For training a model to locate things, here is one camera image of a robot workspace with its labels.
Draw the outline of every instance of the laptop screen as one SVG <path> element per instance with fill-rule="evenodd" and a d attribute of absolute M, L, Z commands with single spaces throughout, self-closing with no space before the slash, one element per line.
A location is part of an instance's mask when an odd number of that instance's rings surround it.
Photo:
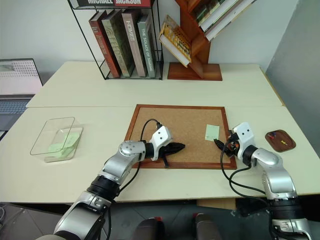
<path fill-rule="evenodd" d="M 33 59 L 0 59 L 0 95 L 34 95 L 41 87 Z"/>

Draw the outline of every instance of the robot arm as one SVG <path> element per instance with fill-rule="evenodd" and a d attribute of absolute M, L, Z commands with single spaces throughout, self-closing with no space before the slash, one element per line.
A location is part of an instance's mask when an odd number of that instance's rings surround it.
<path fill-rule="evenodd" d="M 115 155 L 106 161 L 98 176 L 62 216 L 54 235 L 38 240 L 96 240 L 105 223 L 105 213 L 119 194 L 132 166 L 145 158 L 158 159 L 161 147 L 168 145 L 172 136 L 167 127 L 161 126 L 148 143 L 125 141 Z"/>
<path fill-rule="evenodd" d="M 262 183 L 270 204 L 273 227 L 294 239 L 312 240 L 308 220 L 304 218 L 295 185 L 282 158 L 254 146 L 254 135 L 247 122 L 236 126 L 233 131 L 238 137 L 238 159 L 263 170 Z"/>

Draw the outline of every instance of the grey book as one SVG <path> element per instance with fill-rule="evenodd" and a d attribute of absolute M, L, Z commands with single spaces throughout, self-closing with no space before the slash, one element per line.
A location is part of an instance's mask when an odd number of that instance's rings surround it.
<path fill-rule="evenodd" d="M 137 25 L 140 16 L 141 11 L 139 9 L 126 9 L 122 13 L 136 71 L 140 77 L 145 77 L 147 75 L 147 67 Z"/>
<path fill-rule="evenodd" d="M 130 77 L 135 65 L 120 10 L 102 19 L 102 24 L 124 77 Z"/>
<path fill-rule="evenodd" d="M 141 17 L 140 21 L 138 22 L 138 29 L 140 33 L 142 49 L 144 53 L 144 59 L 146 63 L 146 69 L 148 71 L 149 78 L 156 77 L 156 70 L 155 70 L 155 63 L 156 63 L 156 56 L 155 56 L 155 48 L 154 48 L 154 41 L 153 41 L 153 24 L 151 19 L 151 14 L 144 15 Z"/>

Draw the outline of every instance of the clear plastic container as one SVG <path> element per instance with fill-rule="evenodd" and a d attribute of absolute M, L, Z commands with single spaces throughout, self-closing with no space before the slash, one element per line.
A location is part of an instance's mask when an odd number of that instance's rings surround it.
<path fill-rule="evenodd" d="M 76 152 L 83 127 L 74 117 L 53 118 L 45 122 L 30 154 L 46 163 L 70 160 Z"/>

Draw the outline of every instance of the white wall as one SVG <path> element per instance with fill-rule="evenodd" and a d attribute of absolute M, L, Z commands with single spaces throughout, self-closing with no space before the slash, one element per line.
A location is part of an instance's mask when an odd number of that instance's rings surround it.
<path fill-rule="evenodd" d="M 320 156 L 319 10 L 319 0 L 299 1 L 266 74 Z"/>
<path fill-rule="evenodd" d="M 0 53 L 2 58 L 35 59 L 43 78 L 65 61 L 93 58 L 67 0 L 0 0 Z M 169 14 L 180 23 L 174 0 L 158 0 L 160 21 Z M 298 0 L 257 0 L 211 45 L 212 63 L 257 63 L 264 70 L 280 42 Z M 98 59 L 103 57 L 88 24 L 91 10 L 76 11 Z M 164 60 L 176 59 L 164 51 Z"/>

